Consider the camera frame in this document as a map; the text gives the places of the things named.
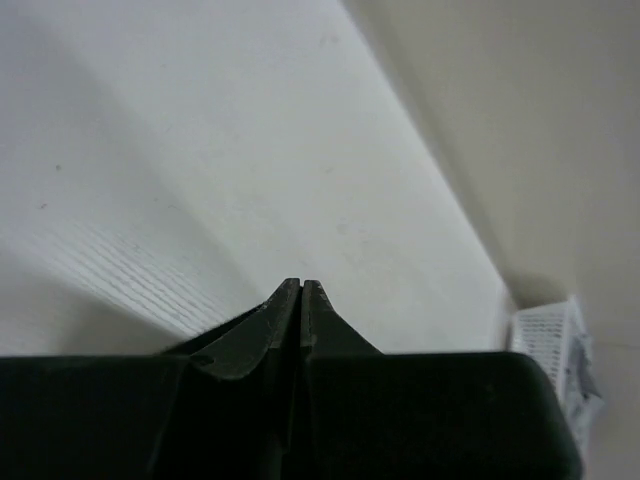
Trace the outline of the white plastic laundry basket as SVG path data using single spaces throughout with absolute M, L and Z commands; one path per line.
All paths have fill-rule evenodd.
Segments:
M 554 387 L 564 415 L 565 373 L 573 322 L 588 334 L 577 298 L 571 296 L 563 302 L 520 310 L 511 323 L 509 349 L 528 355 L 539 364 Z

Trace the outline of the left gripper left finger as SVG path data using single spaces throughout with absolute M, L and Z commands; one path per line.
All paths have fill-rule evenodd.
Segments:
M 191 356 L 164 445 L 165 478 L 278 479 L 289 448 L 301 282 Z

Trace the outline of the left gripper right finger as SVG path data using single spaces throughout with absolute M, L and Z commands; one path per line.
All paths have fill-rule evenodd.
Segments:
M 318 479 L 314 459 L 311 389 L 306 361 L 310 356 L 380 354 L 334 309 L 322 284 L 306 280 L 300 315 L 300 364 L 297 371 L 297 478 Z

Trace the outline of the black tank top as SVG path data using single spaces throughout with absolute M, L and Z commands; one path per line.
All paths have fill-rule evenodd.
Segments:
M 183 356 L 191 356 L 196 354 L 198 351 L 207 347 L 208 345 L 214 343 L 216 340 L 223 337 L 229 331 L 236 328 L 243 321 L 249 318 L 251 315 L 256 313 L 262 307 L 259 304 L 256 307 L 251 308 L 250 310 L 240 314 L 233 319 L 226 321 L 220 325 L 217 325 L 215 328 L 207 330 L 198 336 L 190 338 L 184 342 L 173 345 L 163 351 L 160 352 L 160 355 L 183 355 Z

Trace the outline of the crumpled grey tank top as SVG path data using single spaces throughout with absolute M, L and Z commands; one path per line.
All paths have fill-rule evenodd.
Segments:
M 591 427 L 604 406 L 592 372 L 591 337 L 580 324 L 571 324 L 565 373 L 564 411 L 578 445 L 585 449 Z

